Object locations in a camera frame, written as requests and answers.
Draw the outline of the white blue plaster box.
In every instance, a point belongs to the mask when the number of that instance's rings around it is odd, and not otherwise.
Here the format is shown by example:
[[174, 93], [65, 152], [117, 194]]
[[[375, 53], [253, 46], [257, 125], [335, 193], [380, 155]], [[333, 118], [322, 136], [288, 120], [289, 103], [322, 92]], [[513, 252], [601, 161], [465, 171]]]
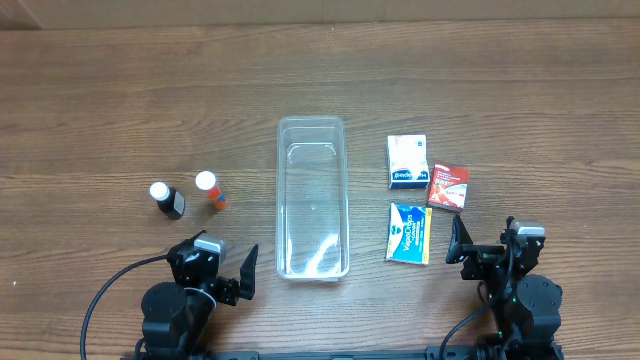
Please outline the white blue plaster box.
[[429, 185], [425, 135], [389, 135], [387, 157], [390, 189], [424, 189]]

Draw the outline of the blue yellow VapoDrops box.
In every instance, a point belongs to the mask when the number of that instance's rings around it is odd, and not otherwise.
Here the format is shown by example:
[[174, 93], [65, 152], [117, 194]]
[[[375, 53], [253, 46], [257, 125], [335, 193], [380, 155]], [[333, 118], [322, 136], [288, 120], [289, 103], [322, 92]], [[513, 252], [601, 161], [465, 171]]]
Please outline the blue yellow VapoDrops box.
[[390, 204], [386, 261], [428, 265], [432, 209]]

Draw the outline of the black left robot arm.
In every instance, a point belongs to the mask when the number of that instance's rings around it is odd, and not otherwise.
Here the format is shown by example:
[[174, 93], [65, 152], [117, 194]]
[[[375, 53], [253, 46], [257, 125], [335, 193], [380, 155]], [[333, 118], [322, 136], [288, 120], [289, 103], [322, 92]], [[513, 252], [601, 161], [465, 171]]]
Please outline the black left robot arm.
[[166, 254], [174, 280], [151, 287], [143, 296], [139, 359], [214, 359], [203, 337], [209, 320], [222, 304], [235, 306], [255, 295], [259, 246], [254, 245], [240, 267], [240, 278], [225, 278], [219, 270], [226, 244], [201, 231]]

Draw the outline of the red white small box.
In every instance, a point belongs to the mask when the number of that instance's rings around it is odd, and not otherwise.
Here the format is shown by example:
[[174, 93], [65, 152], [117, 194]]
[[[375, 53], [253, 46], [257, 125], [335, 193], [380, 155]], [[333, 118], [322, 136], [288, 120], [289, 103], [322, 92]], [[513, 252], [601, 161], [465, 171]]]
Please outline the red white small box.
[[445, 163], [434, 165], [427, 204], [462, 212], [465, 207], [470, 169]]

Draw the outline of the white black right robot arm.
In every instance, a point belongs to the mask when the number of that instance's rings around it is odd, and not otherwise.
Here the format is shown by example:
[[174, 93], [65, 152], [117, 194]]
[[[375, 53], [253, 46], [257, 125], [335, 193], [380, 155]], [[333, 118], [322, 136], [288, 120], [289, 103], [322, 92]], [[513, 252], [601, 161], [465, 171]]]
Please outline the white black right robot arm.
[[[461, 217], [452, 220], [448, 264], [461, 263], [461, 278], [478, 283], [482, 307], [455, 325], [438, 347], [438, 359], [562, 359], [554, 335], [561, 326], [563, 290], [547, 277], [533, 274], [546, 241], [537, 223], [506, 219], [496, 245], [475, 244]], [[497, 331], [472, 346], [454, 348], [451, 338], [490, 311]]]

